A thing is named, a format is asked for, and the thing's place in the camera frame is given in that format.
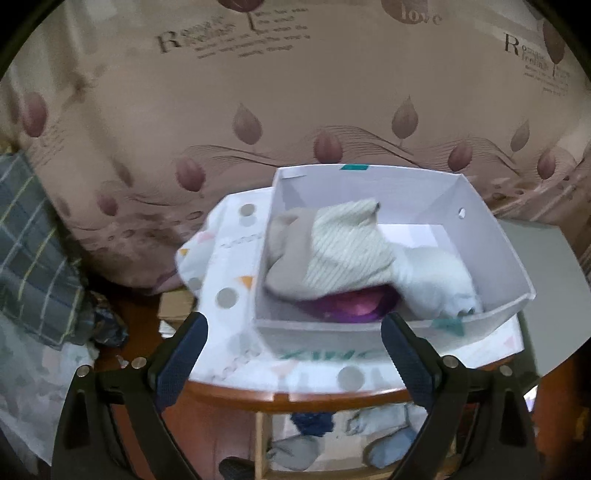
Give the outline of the white underwear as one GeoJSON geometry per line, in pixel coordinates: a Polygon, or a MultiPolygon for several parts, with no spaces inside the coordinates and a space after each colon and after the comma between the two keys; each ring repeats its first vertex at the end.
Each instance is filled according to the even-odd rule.
{"type": "Polygon", "coordinates": [[[415,318],[459,318],[484,312],[464,262],[438,247],[391,245],[393,286],[415,318]]]}

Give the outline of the purple underwear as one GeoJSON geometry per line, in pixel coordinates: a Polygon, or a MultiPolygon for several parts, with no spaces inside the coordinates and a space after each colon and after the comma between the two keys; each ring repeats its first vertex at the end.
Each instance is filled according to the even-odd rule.
{"type": "Polygon", "coordinates": [[[383,319],[400,301],[401,296],[393,287],[381,285],[300,301],[296,305],[325,322],[365,324],[383,319]]]}

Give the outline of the cream striped underwear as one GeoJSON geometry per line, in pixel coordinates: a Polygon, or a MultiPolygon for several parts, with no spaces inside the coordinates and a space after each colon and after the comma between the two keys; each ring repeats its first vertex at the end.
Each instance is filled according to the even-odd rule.
{"type": "Polygon", "coordinates": [[[286,301],[389,285],[396,256],[381,233],[375,199],[294,208],[270,220],[264,286],[286,301]]]}

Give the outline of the wooden drawer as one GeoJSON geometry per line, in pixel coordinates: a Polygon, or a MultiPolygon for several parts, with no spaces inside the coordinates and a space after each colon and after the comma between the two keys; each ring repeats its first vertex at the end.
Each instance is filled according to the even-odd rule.
{"type": "Polygon", "coordinates": [[[427,411],[409,402],[335,412],[334,430],[317,437],[322,453],[315,463],[304,471],[290,471],[266,459],[273,441],[301,435],[290,415],[256,415],[256,479],[387,479],[401,460],[382,469],[370,466],[370,444],[406,427],[417,433],[417,440],[427,420],[427,411]]]}

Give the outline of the white floral bedsheet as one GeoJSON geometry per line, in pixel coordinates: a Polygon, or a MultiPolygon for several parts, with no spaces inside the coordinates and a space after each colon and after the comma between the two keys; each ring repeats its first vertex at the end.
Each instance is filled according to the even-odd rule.
{"type": "Polygon", "coordinates": [[[93,365],[91,345],[66,343],[55,350],[1,318],[1,431],[30,466],[52,463],[53,447],[68,388],[76,369],[93,365]]]}

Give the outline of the wooden nightstand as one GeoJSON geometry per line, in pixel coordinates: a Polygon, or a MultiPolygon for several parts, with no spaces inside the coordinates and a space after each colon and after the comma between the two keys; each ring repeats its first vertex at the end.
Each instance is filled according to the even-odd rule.
{"type": "MultiPolygon", "coordinates": [[[[582,411],[577,382],[577,356],[571,355],[538,387],[534,421],[539,427],[538,449],[545,455],[546,479],[575,477],[572,453],[582,411]]],[[[217,479],[217,463],[223,456],[253,453],[256,412],[349,410],[409,399],[407,391],[391,388],[376,393],[287,395],[188,382],[163,418],[201,478],[217,479]]]]}

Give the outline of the dark plastic bag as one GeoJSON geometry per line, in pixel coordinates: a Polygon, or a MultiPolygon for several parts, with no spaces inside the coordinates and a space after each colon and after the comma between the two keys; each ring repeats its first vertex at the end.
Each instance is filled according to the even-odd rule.
{"type": "Polygon", "coordinates": [[[91,291],[90,303],[94,314],[92,341],[101,347],[122,347],[128,339],[125,322],[103,295],[91,291]]]}

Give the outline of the black checked slipper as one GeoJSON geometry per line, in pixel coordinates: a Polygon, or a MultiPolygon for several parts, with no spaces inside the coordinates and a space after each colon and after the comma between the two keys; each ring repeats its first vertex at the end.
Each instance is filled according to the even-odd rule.
{"type": "Polygon", "coordinates": [[[254,480],[256,465],[246,459],[226,457],[218,464],[218,471],[223,480],[254,480]]]}

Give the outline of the navy blue garment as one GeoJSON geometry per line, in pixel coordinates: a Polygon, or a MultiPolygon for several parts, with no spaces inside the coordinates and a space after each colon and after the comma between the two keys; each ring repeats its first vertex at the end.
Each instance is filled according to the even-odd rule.
{"type": "Polygon", "coordinates": [[[297,431],[304,436],[322,438],[335,428],[332,412],[293,413],[290,415],[290,420],[297,427],[297,431]]]}

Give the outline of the grey plaid blanket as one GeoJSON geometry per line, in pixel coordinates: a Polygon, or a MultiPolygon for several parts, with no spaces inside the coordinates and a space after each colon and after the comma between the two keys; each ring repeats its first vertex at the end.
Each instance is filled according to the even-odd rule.
{"type": "Polygon", "coordinates": [[[26,156],[1,156],[1,312],[42,343],[86,343],[94,311],[26,156]]]}

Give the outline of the brown cardboard box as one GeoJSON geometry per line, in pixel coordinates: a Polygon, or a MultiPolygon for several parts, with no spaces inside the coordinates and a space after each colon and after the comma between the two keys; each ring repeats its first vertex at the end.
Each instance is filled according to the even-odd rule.
{"type": "Polygon", "coordinates": [[[157,316],[164,321],[183,321],[197,300],[185,289],[165,292],[160,296],[157,316]]]}

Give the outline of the light grey garment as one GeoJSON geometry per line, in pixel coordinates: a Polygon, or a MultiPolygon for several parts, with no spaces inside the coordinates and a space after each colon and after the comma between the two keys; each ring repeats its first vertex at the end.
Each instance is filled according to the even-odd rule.
{"type": "Polygon", "coordinates": [[[266,459],[290,471],[304,471],[315,463],[322,453],[317,437],[297,435],[273,441],[266,452],[266,459]]]}

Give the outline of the white dotted table cover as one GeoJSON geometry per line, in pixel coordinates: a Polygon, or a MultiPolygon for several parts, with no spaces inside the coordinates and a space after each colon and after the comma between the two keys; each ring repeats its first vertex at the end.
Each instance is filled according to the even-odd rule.
{"type": "MultiPolygon", "coordinates": [[[[310,350],[276,353],[252,324],[252,300],[270,218],[269,188],[232,194],[207,219],[207,228],[177,252],[180,278],[197,297],[208,338],[193,367],[194,382],[238,390],[291,394],[345,394],[399,390],[402,379],[384,356],[310,350]]],[[[480,341],[447,354],[472,366],[510,356],[522,347],[516,316],[480,341]]]]}

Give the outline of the white Xincci shoe box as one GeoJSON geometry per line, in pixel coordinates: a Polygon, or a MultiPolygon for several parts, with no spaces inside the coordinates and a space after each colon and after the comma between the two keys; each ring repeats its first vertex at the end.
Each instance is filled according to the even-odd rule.
{"type": "MultiPolygon", "coordinates": [[[[505,232],[461,174],[384,165],[303,165],[281,168],[273,179],[270,216],[301,207],[318,209],[374,198],[385,238],[407,247],[440,247],[462,259],[483,302],[480,315],[419,320],[405,304],[398,313],[442,354],[482,340],[519,313],[535,288],[505,232]]],[[[263,286],[269,263],[260,261],[252,324],[276,353],[365,351],[384,356],[380,324],[327,322],[263,286]]]]}

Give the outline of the beige leaf-print curtain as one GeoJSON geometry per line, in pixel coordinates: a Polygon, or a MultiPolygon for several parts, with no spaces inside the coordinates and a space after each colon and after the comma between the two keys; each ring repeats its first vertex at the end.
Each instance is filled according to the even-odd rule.
{"type": "Polygon", "coordinates": [[[1,142],[131,288],[175,288],[214,205],[297,164],[460,172],[590,253],[590,81],[529,1],[66,1],[2,78],[1,142]]]}

